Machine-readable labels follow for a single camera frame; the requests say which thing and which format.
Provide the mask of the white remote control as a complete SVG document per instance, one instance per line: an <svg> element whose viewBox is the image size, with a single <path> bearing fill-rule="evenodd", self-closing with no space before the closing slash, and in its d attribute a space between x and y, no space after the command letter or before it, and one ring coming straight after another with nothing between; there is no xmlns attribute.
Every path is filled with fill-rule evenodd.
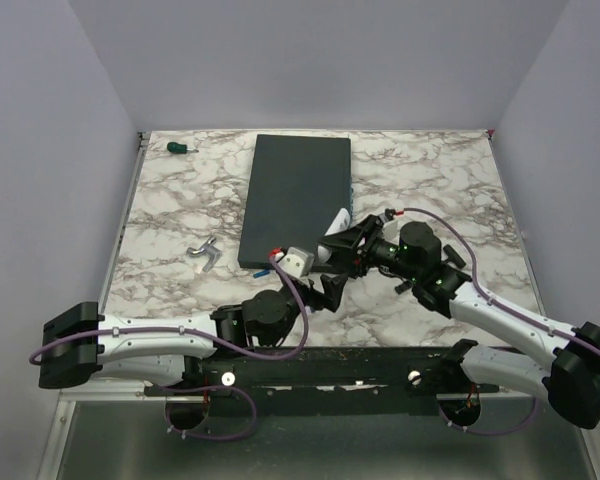
<svg viewBox="0 0 600 480"><path fill-rule="evenodd" d="M347 230L351 225L351 215L346 208L341 208L333 221L329 225L325 232L325 236L334 235ZM318 259L322 263L326 263L331 257L331 252L327 247L324 247L321 243L318 244L317 248Z"/></svg>

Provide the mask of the blue battery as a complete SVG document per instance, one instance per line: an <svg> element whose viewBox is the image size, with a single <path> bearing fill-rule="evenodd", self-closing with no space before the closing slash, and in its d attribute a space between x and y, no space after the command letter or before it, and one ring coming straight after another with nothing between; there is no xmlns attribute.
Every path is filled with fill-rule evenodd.
<svg viewBox="0 0 600 480"><path fill-rule="evenodd" d="M253 276L253 278L261 278L261 277L268 275L269 273L270 273L269 270L261 270L261 271L254 273L252 276Z"/></svg>

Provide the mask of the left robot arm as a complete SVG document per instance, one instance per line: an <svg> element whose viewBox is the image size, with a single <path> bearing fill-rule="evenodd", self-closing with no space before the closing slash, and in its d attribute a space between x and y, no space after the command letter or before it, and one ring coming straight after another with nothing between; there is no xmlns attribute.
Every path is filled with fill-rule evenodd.
<svg viewBox="0 0 600 480"><path fill-rule="evenodd" d="M39 369L42 389L77 387L94 376L109 376L189 395L200 387L202 372L188 357L240 354L276 361L298 355L306 335L288 353L275 349L296 322L309 322L310 311L336 311L347 282L343 275L320 280L316 289L311 280L285 279L280 289L262 290L240 304L175 319L103 315L97 303L81 302L44 325L42 345L29 361Z"/></svg>

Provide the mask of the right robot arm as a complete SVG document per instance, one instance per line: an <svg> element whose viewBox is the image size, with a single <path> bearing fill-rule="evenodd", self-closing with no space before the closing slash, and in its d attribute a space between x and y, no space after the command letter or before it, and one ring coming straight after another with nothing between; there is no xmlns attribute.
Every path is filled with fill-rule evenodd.
<svg viewBox="0 0 600 480"><path fill-rule="evenodd" d="M429 311L499 338L509 350L470 343L444 362L440 379L449 390L492 384L547 402L571 424L591 430L600 422L600 326L560 322L485 290L462 258L442 244L425 222L411 221L398 241L384 230L395 211L370 215L347 229L331 227L318 244L319 257L352 278L377 269L398 277Z"/></svg>

